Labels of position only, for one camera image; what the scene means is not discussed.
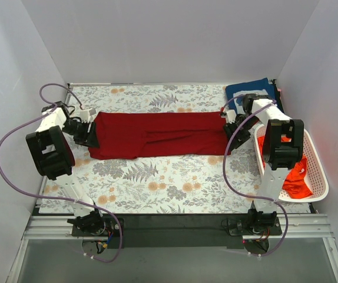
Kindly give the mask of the dark red t-shirt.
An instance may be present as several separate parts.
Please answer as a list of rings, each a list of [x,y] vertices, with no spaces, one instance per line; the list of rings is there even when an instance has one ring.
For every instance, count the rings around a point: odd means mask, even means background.
[[[228,139],[225,119],[206,113],[104,113],[95,118],[99,147],[93,159],[128,159],[187,154],[221,156]]]

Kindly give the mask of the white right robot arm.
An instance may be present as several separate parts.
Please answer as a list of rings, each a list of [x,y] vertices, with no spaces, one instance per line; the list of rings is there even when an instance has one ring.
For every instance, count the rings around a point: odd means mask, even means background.
[[[253,198],[246,225],[253,234],[263,233],[276,224],[279,194],[290,171],[303,158],[304,123],[285,115],[276,101],[267,95],[241,94],[243,114],[222,106],[220,115],[228,143],[225,154],[239,148],[250,138],[250,129],[261,122],[266,132],[263,147],[258,150],[264,162],[261,191]]]

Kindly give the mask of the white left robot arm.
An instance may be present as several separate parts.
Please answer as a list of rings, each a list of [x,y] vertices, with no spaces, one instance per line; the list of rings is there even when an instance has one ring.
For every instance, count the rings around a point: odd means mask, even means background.
[[[26,135],[26,142],[38,173],[54,181],[64,196],[72,199],[75,218],[68,222],[82,232],[98,236],[106,230],[106,222],[72,172],[75,157],[64,136],[69,134],[75,144],[97,149],[100,145],[96,123],[92,121],[92,110],[83,110],[79,117],[71,117],[68,108],[61,101],[44,107],[44,118],[35,132]]]

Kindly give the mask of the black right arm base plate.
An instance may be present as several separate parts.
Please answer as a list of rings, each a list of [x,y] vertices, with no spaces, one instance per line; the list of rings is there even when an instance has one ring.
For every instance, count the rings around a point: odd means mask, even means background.
[[[276,218],[273,226],[266,224],[252,224],[246,214],[231,214],[222,217],[221,228],[230,236],[280,236],[282,228]]]

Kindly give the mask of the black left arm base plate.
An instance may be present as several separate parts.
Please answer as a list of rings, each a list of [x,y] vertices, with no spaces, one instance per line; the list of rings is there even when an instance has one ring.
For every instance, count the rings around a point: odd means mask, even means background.
[[[103,216],[101,223],[91,225],[89,228],[80,229],[79,227],[73,225],[72,226],[72,236],[109,236],[112,235],[113,237],[119,237],[120,232],[124,232],[124,218],[118,218],[119,223],[110,217],[110,216]]]

